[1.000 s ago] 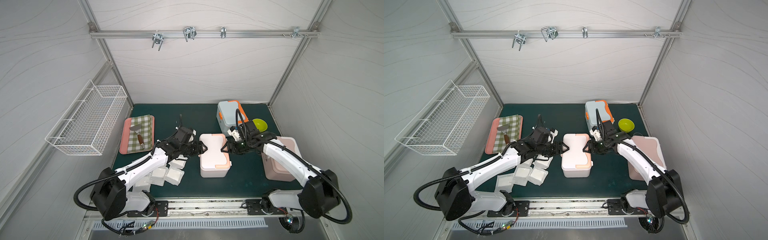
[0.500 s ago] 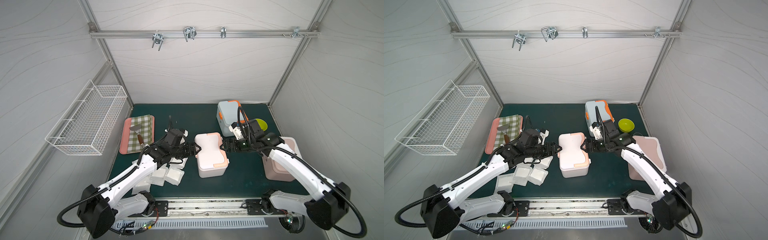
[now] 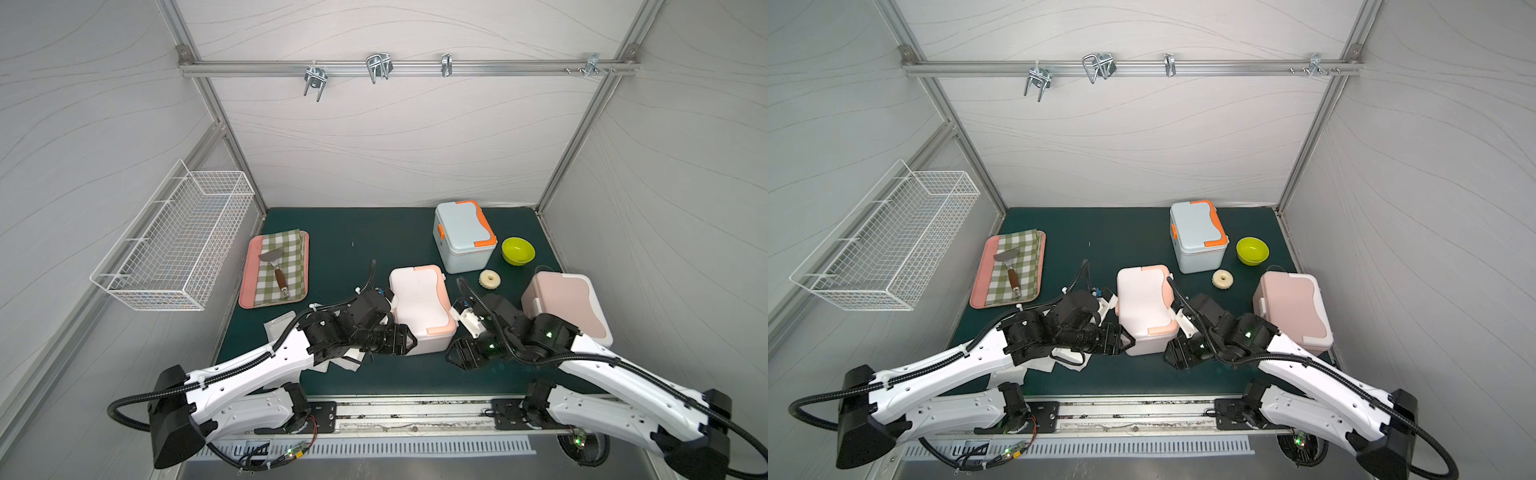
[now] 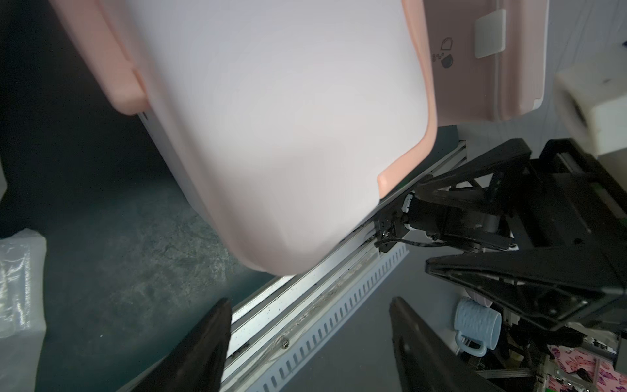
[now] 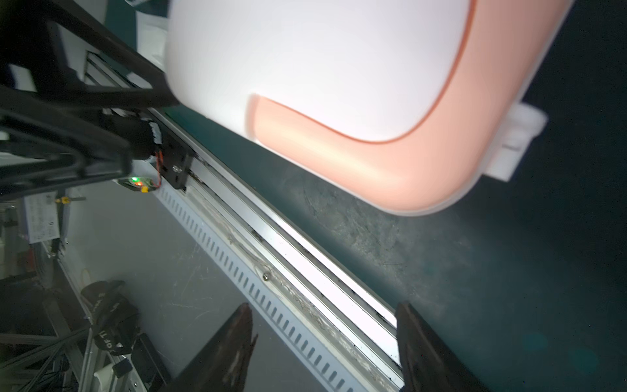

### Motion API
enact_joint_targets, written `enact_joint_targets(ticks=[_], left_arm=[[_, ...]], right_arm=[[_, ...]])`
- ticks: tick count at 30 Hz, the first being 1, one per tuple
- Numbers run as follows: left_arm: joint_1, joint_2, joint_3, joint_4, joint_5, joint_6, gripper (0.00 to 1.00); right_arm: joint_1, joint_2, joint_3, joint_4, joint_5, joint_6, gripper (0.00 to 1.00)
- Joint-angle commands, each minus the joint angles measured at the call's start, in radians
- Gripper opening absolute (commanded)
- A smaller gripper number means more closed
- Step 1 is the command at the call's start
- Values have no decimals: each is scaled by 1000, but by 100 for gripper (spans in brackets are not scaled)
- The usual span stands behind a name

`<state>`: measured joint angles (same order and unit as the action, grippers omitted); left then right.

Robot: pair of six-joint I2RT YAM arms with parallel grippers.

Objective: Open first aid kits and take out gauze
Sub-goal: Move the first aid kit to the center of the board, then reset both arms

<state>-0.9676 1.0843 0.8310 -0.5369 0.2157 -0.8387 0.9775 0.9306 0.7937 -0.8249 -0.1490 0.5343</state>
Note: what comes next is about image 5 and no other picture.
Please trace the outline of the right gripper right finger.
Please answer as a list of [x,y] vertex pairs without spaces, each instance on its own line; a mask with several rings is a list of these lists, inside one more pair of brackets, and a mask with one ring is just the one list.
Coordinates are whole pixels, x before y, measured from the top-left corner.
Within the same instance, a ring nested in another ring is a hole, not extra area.
[[487,391],[408,302],[398,304],[397,343],[402,391]]

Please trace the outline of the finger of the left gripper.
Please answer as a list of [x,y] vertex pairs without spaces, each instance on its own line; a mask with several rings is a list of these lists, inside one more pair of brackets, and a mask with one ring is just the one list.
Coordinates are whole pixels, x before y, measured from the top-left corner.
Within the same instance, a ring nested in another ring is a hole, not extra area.
[[128,176],[132,147],[122,137],[1,87],[1,200],[10,201]]
[[[62,29],[91,46],[82,77],[68,64]],[[179,103],[160,68],[75,1],[19,3],[19,64],[31,73],[38,95],[59,106],[149,109]]]

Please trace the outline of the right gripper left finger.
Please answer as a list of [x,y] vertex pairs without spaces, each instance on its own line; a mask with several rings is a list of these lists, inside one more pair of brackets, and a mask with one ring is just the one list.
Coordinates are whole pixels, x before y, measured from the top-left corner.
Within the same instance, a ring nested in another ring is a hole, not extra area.
[[162,391],[242,391],[257,336],[251,307],[244,302]]

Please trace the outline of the white peach first aid kit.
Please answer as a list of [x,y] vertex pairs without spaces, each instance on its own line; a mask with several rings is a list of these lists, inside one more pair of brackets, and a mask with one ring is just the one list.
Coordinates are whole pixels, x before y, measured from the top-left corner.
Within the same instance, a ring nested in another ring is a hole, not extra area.
[[385,212],[509,181],[548,117],[523,96],[569,1],[173,1],[183,106]]

